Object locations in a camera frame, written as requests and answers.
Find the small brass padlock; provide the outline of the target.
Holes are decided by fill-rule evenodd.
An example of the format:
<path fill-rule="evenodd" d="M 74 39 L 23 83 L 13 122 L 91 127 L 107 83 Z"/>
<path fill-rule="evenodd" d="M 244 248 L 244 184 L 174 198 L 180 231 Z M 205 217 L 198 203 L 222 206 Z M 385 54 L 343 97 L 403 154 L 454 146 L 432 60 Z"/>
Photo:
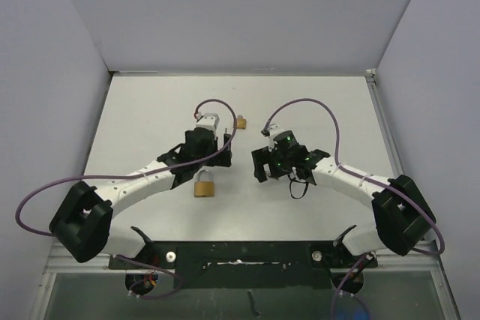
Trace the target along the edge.
<path fill-rule="evenodd" d="M 237 130 L 245 130 L 247 128 L 247 119 L 243 115 L 237 115 L 235 128 Z"/>

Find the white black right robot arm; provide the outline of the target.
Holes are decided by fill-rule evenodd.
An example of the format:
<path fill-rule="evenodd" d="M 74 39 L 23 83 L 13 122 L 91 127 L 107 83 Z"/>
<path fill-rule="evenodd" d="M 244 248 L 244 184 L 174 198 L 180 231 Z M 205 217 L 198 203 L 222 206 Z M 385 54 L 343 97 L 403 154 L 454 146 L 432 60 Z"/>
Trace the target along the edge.
<path fill-rule="evenodd" d="M 273 133 L 267 146 L 251 154 L 258 182 L 288 176 L 291 181 L 334 190 L 372 211 L 372 223 L 352 225 L 338 236 L 334 257 L 344 267 L 377 250 L 405 256 L 436 222 L 411 178 L 379 177 L 344 166 L 325 151 L 308 150 L 290 130 Z"/>

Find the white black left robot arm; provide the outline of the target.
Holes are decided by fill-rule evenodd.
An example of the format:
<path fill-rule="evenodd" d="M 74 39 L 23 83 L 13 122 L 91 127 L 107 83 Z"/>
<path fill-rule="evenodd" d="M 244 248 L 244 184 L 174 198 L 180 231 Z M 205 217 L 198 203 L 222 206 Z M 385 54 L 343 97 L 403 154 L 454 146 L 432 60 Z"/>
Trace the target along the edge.
<path fill-rule="evenodd" d="M 147 166 L 126 176 L 94 186 L 75 183 L 49 224 L 49 230 L 80 263 L 100 253 L 124 256 L 135 268 L 152 261 L 146 235 L 135 225 L 120 226 L 113 219 L 154 194 L 170 191 L 190 181 L 204 166 L 232 164 L 231 135 L 218 146 L 215 132 L 195 128 L 185 141 Z"/>

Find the large brass padlock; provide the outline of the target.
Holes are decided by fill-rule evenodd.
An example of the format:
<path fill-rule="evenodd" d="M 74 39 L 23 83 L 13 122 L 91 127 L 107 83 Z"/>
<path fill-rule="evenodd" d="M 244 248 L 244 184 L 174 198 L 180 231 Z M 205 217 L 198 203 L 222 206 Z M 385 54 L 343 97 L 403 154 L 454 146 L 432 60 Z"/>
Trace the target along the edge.
<path fill-rule="evenodd" d="M 200 170 L 194 182 L 193 196 L 195 198 L 211 198 L 215 196 L 214 175 L 210 170 Z"/>

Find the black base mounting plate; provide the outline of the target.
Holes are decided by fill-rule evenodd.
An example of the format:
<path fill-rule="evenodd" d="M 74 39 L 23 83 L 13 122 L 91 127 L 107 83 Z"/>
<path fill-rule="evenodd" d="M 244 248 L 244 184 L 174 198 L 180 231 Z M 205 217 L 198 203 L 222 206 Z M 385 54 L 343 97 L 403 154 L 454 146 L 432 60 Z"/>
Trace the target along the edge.
<path fill-rule="evenodd" d="M 127 290 L 150 298 L 161 277 L 172 293 L 186 289 L 332 289 L 352 271 L 343 290 L 358 292 L 363 270 L 376 256 L 353 256 L 335 241 L 155 241 L 133 259 L 112 256 L 108 267 L 125 270 Z"/>

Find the aluminium right frame rail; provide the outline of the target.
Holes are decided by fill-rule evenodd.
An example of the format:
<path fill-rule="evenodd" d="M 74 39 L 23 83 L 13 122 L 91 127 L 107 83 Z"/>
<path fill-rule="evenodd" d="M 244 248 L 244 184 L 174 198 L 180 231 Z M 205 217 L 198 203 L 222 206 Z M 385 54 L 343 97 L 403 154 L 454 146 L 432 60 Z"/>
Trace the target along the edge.
<path fill-rule="evenodd" d="M 367 87 L 370 93 L 371 100 L 373 102 L 373 107 L 379 122 L 381 129 L 383 141 L 387 149 L 389 162 L 396 176 L 405 173 L 400 155 L 398 153 L 398 148 L 395 144 L 395 140 L 390 129 L 388 119 L 386 116 L 386 111 L 383 106 L 382 99 L 380 97 L 380 92 L 377 86 L 377 69 L 371 68 L 365 71 L 365 79 L 367 82 Z"/>

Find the aluminium frame rail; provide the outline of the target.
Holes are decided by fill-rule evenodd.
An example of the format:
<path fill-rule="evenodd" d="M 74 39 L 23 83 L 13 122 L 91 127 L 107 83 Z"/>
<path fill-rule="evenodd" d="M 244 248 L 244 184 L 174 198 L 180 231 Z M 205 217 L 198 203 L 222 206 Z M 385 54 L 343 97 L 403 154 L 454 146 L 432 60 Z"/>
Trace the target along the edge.
<path fill-rule="evenodd" d="M 347 266 L 320 242 L 184 242 L 146 269 L 100 255 L 80 264 L 52 247 L 32 319 L 458 319 L 442 265 L 378 252 L 337 293 Z"/>
<path fill-rule="evenodd" d="M 395 140 L 390 129 L 388 119 L 386 116 L 386 111 L 383 106 L 382 99 L 380 97 L 380 92 L 377 86 L 377 69 L 371 68 L 365 71 L 365 79 L 367 82 L 367 87 L 370 93 L 371 100 L 373 102 L 373 107 L 379 122 L 381 129 L 383 141 L 387 149 L 389 162 L 396 176 L 405 173 L 400 155 L 398 153 L 398 148 L 395 144 Z"/>

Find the aluminium front frame rail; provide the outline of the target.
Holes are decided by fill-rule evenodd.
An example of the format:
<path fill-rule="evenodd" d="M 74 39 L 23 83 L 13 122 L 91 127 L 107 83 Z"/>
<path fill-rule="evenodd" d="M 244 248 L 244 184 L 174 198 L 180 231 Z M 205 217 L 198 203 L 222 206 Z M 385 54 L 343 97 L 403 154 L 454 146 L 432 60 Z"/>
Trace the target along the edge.
<path fill-rule="evenodd" d="M 442 265 L 378 252 L 337 293 L 347 266 L 320 242 L 184 242 L 146 269 L 100 255 L 80 264 L 52 247 L 32 319 L 458 319 Z"/>

